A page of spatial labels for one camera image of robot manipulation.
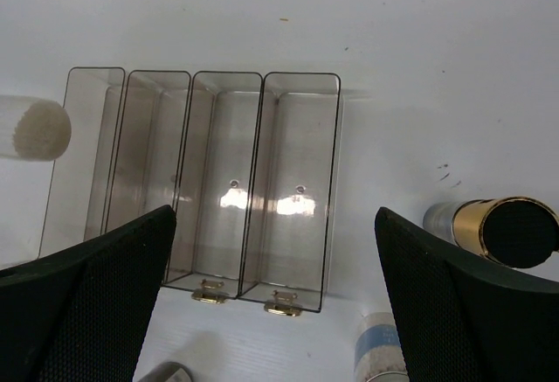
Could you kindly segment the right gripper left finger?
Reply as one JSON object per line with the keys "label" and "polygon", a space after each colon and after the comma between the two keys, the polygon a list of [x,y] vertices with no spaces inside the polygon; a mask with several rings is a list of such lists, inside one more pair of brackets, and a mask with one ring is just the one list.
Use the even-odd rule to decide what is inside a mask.
{"label": "right gripper left finger", "polygon": [[175,237],[164,205],[1,272],[3,381],[129,381]]}

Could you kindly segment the yellow cap spice bottle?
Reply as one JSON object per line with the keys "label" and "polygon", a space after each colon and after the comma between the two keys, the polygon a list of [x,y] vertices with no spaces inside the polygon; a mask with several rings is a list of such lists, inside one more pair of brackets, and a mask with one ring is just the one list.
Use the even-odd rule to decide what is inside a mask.
{"label": "yellow cap spice bottle", "polygon": [[71,136],[70,117],[56,101],[1,95],[1,157],[54,161],[66,152]]}

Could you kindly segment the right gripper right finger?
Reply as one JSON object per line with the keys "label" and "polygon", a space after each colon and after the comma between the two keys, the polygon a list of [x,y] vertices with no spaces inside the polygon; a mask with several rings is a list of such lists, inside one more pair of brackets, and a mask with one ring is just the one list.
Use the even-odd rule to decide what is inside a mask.
{"label": "right gripper right finger", "polygon": [[382,207],[375,236],[412,381],[556,381],[558,284],[470,254]]}

